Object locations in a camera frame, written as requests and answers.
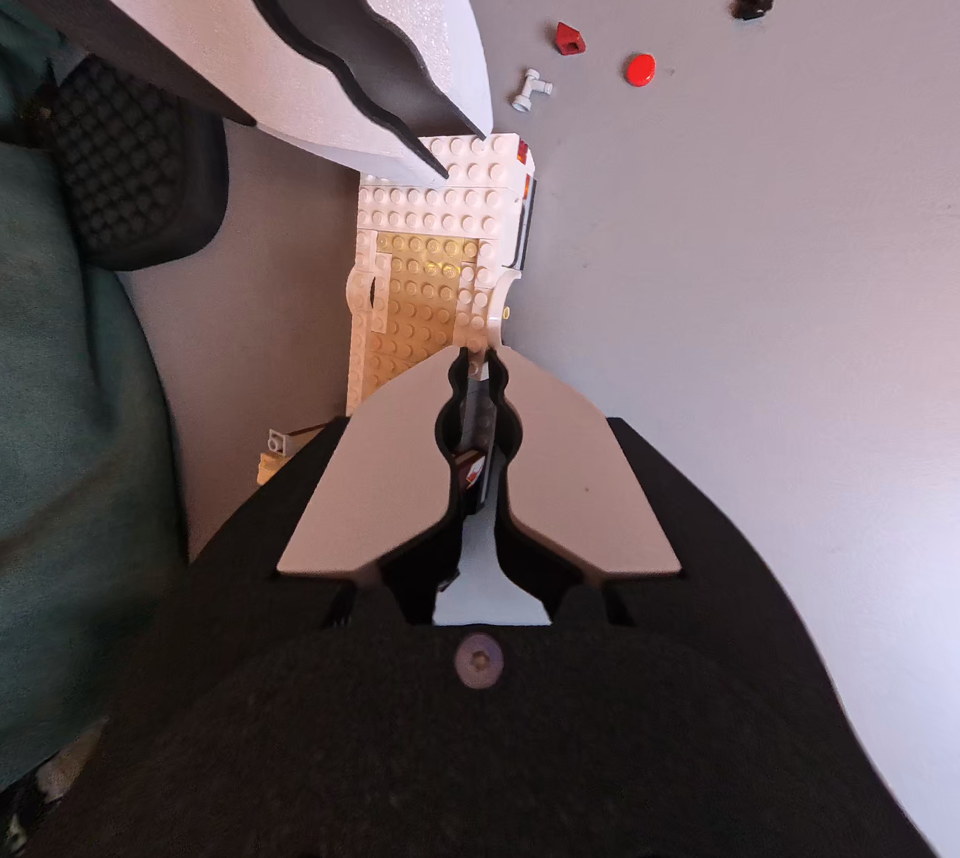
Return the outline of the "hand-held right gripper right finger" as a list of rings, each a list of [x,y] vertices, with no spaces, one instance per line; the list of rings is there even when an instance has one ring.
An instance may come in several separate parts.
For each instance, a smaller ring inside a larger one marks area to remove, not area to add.
[[[678,575],[677,553],[604,413],[506,345],[488,371],[507,526],[593,584]]]

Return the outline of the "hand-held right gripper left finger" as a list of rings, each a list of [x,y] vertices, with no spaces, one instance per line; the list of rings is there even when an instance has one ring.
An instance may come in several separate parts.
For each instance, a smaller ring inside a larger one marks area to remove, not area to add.
[[[445,348],[355,410],[294,527],[277,571],[371,580],[375,565],[439,525],[457,494],[456,384],[464,349]]]

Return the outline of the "white long brick plate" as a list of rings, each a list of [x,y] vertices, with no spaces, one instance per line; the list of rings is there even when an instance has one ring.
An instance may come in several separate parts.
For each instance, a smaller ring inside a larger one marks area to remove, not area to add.
[[[358,192],[356,227],[498,239],[517,230],[521,213],[522,197],[508,189],[366,183]]]
[[[420,142],[446,170],[446,177],[432,177],[430,187],[509,189],[521,196],[527,176],[536,166],[533,153],[516,133],[478,136],[434,135]]]

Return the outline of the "toy brick truck model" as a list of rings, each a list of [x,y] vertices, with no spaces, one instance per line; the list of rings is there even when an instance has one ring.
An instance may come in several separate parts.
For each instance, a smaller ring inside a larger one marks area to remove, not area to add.
[[[465,454],[468,485],[484,472],[493,444],[496,412],[479,386],[488,377],[484,359],[499,336],[507,294],[522,275],[535,173],[526,179],[518,226],[503,238],[356,227],[345,284],[351,314],[345,414],[434,354],[462,348],[468,390],[452,454]]]

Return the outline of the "small grey brick piece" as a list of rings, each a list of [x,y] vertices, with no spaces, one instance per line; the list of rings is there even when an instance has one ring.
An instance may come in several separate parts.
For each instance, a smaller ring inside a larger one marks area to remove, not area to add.
[[[554,85],[551,81],[544,79],[536,69],[528,68],[524,72],[519,90],[510,99],[510,106],[516,112],[529,113],[533,108],[534,96],[548,97],[553,90]]]

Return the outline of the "black wrist rest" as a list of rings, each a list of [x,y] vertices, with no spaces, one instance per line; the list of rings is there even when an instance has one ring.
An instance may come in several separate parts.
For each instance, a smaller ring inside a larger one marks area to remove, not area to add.
[[[90,55],[58,86],[51,151],[83,259],[113,272],[180,260],[219,233],[223,119]]]

